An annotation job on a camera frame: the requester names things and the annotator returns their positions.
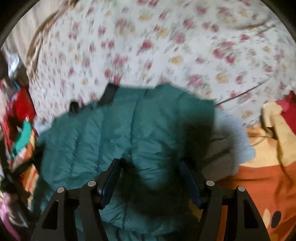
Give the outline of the dark green quilted puffer jacket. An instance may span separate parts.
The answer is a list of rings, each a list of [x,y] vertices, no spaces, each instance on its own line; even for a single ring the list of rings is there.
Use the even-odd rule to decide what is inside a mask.
[[[39,217],[58,187],[79,188],[124,158],[110,204],[100,212],[110,240],[167,240],[197,220],[180,162],[201,167],[214,125],[213,101],[171,85],[119,88],[106,105],[64,114],[36,143],[43,151],[31,210]]]

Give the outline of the yellow red rose blanket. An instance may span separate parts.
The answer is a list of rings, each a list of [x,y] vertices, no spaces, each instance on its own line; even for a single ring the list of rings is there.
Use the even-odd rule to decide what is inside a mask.
[[[261,123],[244,129],[255,158],[217,182],[246,188],[271,240],[295,240],[295,93],[266,103]]]

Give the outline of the light grey fleece garment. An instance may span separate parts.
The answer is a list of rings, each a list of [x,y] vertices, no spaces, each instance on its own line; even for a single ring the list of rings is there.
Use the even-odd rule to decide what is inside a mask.
[[[248,134],[235,116],[215,110],[209,148],[202,161],[202,174],[207,180],[219,181],[234,176],[241,164],[255,158]]]

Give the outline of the teal green sweater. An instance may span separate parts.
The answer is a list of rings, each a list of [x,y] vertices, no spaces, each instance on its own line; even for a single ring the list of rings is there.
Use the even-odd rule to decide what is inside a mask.
[[[11,148],[11,158],[15,159],[17,154],[27,146],[32,132],[32,126],[28,120],[23,122],[21,132],[17,135],[16,140]]]

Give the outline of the red satin jacket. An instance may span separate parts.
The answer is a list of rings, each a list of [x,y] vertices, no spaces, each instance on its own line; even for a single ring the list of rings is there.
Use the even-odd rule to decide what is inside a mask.
[[[18,128],[23,126],[26,118],[32,123],[35,116],[36,111],[27,88],[21,88],[6,102],[6,112],[1,122],[1,127],[9,153],[19,133]]]

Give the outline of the floral white duvet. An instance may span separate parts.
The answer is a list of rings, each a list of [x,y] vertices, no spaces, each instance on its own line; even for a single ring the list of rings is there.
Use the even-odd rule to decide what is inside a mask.
[[[109,83],[170,83],[245,125],[295,90],[295,41],[261,1],[69,1],[39,28],[27,63],[48,121]]]

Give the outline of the beige satin fringed bedspread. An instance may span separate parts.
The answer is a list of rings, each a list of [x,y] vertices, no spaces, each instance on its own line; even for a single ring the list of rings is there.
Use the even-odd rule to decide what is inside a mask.
[[[33,1],[25,13],[16,18],[4,40],[6,55],[16,54],[26,68],[28,78],[36,75],[39,52],[53,23],[77,1]]]

